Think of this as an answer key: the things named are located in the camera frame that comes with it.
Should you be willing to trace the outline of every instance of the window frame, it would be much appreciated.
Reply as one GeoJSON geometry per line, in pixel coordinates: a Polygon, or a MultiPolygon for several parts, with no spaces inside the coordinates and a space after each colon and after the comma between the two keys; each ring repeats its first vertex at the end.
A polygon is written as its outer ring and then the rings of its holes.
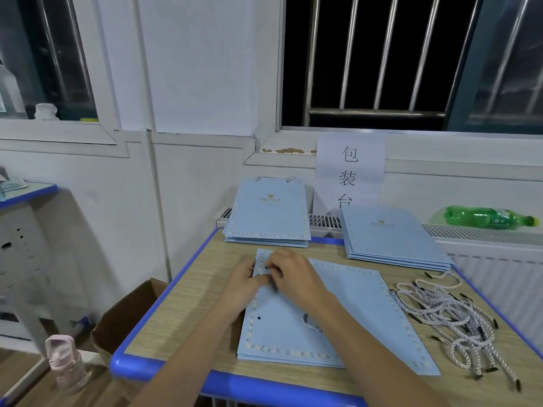
{"type": "Polygon", "coordinates": [[[12,147],[13,141],[117,144],[120,123],[97,0],[73,0],[73,6],[99,122],[0,120],[2,148],[12,147]]]}
{"type": "MultiPolygon", "coordinates": [[[[322,132],[371,133],[375,129],[333,129],[281,125],[282,55],[286,0],[277,11],[269,8],[267,22],[275,22],[277,55],[275,129],[257,135],[256,151],[244,163],[314,168],[316,144],[322,132]]],[[[269,77],[271,74],[258,76],[269,77]]],[[[387,130],[387,172],[543,181],[543,136],[452,131],[387,130]]]]}

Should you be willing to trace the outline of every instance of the peeling paint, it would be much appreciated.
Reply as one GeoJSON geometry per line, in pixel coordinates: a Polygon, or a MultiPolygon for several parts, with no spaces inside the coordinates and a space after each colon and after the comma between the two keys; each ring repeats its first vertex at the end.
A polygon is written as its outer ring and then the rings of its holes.
{"type": "Polygon", "coordinates": [[[288,148],[288,149],[282,149],[282,150],[275,150],[276,153],[279,153],[279,154],[293,154],[293,153],[300,153],[300,154],[303,154],[305,153],[304,150],[300,150],[300,149],[293,149],[292,147],[288,148]]]}

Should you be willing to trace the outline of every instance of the soda bottle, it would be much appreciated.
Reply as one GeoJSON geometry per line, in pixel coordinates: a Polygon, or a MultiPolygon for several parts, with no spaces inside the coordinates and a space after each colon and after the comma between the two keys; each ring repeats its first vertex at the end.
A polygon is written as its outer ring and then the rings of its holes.
{"type": "Polygon", "coordinates": [[[511,210],[486,207],[464,207],[450,205],[443,214],[447,224],[452,226],[492,228],[494,230],[515,230],[521,226],[535,227],[539,218],[517,214],[511,210]]]}

